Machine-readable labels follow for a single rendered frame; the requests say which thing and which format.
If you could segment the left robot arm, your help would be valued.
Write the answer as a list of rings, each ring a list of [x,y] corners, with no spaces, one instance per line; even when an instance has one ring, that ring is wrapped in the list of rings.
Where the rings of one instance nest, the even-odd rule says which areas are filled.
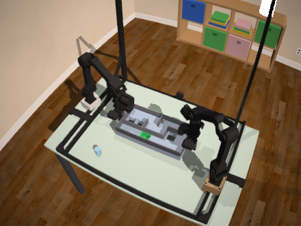
[[[220,144],[216,161],[214,159],[210,163],[209,183],[219,187],[224,176],[228,175],[226,159],[230,151],[231,145],[239,137],[238,128],[236,127],[234,122],[226,118],[223,113],[211,112],[205,110],[205,108],[202,106],[198,106],[191,109],[191,107],[188,106],[188,104],[185,104],[184,107],[181,108],[180,113],[184,116],[184,118],[187,121],[190,121],[189,125],[186,123],[180,124],[178,129],[179,135],[183,136],[183,134],[186,134],[186,136],[189,136],[189,130],[187,130],[188,127],[190,127],[190,129],[192,130],[198,130],[200,126],[203,125],[203,122],[201,120],[213,123],[215,125],[215,132],[220,142],[222,141],[222,143]],[[220,131],[218,123],[224,123],[229,127]]]

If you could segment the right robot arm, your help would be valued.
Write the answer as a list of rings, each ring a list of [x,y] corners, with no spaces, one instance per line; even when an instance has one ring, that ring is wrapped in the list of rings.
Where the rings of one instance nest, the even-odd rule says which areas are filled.
[[[126,92],[127,88],[123,82],[116,76],[112,75],[105,66],[100,62],[99,58],[94,56],[93,53],[85,52],[83,55],[78,57],[78,63],[82,67],[83,77],[85,85],[81,94],[85,97],[84,101],[91,104],[96,101],[93,92],[96,91],[96,85],[92,83],[92,75],[90,66],[93,66],[101,77],[106,81],[107,87],[112,92],[113,100],[121,102],[120,110],[124,110],[130,113],[134,106],[135,98],[128,95]],[[123,89],[120,90],[123,86]],[[117,93],[116,93],[117,92]],[[89,97],[87,97],[89,96]],[[119,100],[120,98],[120,100]]]

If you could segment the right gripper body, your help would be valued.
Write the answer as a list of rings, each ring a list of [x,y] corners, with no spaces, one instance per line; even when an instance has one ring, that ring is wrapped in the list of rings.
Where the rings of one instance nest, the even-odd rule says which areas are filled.
[[[112,100],[112,102],[114,102],[113,107],[115,107],[115,108],[114,108],[114,110],[110,110],[108,112],[107,117],[116,121],[117,118],[119,117],[119,114],[121,113],[121,110],[120,110],[121,102],[116,102],[114,100]]]

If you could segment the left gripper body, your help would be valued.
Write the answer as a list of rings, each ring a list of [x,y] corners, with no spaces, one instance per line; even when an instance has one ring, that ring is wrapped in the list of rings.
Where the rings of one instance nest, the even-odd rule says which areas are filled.
[[[201,126],[200,128],[203,129],[204,125],[205,124],[203,123],[203,126]],[[200,133],[200,128],[198,130],[192,130],[192,129],[190,129],[190,127],[188,127],[187,130],[189,130],[189,137],[188,137],[188,139],[184,139],[184,141],[182,142],[181,146],[183,148],[186,148],[189,150],[192,150],[194,148],[195,140],[197,139],[197,137]]]

